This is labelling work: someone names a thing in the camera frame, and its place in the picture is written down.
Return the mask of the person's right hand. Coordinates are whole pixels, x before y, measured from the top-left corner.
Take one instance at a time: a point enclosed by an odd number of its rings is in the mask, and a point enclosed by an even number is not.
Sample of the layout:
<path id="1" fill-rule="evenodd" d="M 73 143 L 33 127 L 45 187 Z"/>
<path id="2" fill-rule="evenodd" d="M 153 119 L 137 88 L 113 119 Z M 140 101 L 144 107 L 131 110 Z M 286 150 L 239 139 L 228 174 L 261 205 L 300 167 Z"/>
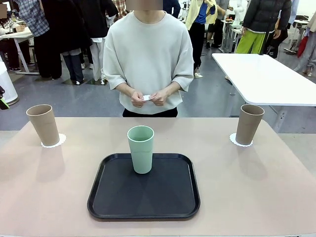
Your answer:
<path id="1" fill-rule="evenodd" d="M 141 108 L 145 104 L 143 94 L 139 91 L 132 90 L 130 97 L 132 105 L 136 108 Z"/>

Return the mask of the person's left hand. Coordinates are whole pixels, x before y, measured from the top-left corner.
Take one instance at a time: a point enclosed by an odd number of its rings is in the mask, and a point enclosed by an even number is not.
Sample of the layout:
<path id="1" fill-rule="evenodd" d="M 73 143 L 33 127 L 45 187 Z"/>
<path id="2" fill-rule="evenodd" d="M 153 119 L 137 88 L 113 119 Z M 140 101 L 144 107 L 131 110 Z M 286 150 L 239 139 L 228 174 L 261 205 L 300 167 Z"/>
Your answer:
<path id="1" fill-rule="evenodd" d="M 165 89 L 156 92 L 150 96 L 150 101 L 153 102 L 156 106 L 161 107 L 164 106 L 168 94 Z"/>

